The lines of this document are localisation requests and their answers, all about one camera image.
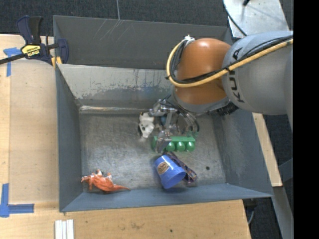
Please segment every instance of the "toy dinosaur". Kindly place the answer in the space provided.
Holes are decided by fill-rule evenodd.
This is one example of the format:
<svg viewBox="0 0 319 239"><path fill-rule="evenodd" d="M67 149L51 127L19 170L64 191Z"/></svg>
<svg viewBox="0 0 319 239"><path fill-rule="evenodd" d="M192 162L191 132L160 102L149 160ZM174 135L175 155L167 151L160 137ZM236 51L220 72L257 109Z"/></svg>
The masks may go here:
<svg viewBox="0 0 319 239"><path fill-rule="evenodd" d="M81 179L81 183L86 182L89 184L89 190L92 190L92 185L104 191L105 193L111 193L121 189L130 190L127 187L114 184L111 173L108 173L107 177L104 177L100 169L97 169L96 171L96 174L92 173L89 176L83 176Z"/></svg>

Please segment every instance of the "black carpet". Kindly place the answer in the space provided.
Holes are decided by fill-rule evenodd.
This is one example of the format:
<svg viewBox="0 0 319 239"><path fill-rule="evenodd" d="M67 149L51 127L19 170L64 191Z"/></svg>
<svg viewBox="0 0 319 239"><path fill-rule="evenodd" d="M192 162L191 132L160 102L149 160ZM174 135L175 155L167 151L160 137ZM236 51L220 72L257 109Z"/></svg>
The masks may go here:
<svg viewBox="0 0 319 239"><path fill-rule="evenodd" d="M294 0L280 0L290 30L294 30ZM222 0L0 0L0 33L18 34L16 21L41 15L41 35L53 35L53 15L98 17L228 26ZM278 165L293 157L293 136L285 115L264 116ZM285 189L294 210L293 180ZM252 239L281 239L271 199L256 201Z"/></svg>

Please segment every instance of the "blue plastic cup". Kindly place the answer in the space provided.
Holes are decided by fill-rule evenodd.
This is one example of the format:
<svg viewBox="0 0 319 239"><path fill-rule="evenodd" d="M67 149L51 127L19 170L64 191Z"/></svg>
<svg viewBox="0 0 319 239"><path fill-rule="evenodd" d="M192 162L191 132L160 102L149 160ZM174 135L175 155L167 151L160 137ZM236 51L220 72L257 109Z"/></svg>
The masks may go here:
<svg viewBox="0 0 319 239"><path fill-rule="evenodd" d="M165 189L175 186L186 175L186 172L166 155L159 157L154 164Z"/></svg>

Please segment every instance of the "bin floor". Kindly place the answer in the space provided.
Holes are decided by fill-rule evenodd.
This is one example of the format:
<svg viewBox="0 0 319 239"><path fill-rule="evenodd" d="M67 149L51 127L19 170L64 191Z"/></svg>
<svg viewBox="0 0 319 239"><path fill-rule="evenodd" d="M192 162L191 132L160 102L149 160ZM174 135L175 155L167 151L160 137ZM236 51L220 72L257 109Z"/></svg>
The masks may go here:
<svg viewBox="0 0 319 239"><path fill-rule="evenodd" d="M198 176L190 186L226 183L211 116L198 118L200 132L193 152L175 152ZM101 169L115 184L131 189L161 187L154 161L160 154L151 148L152 138L138 133L139 115L80 115L82 176ZM181 181L176 185L185 186ZM83 191L88 185L83 183Z"/></svg>

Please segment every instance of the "blue tape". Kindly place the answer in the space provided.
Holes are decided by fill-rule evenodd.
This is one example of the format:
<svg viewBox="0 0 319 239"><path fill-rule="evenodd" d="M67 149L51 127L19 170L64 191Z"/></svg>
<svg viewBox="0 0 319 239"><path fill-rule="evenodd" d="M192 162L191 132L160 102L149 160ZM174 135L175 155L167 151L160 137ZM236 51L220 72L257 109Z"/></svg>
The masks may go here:
<svg viewBox="0 0 319 239"><path fill-rule="evenodd" d="M8 56L14 56L14 55L19 55L22 52L15 48L9 48L9 49L4 49L3 52ZM11 62L8 62L7 66L6 66L6 76L9 77L11 75Z"/></svg>
<svg viewBox="0 0 319 239"><path fill-rule="evenodd" d="M8 218L10 214L34 213L34 204L9 205L9 184L2 185L0 217Z"/></svg>

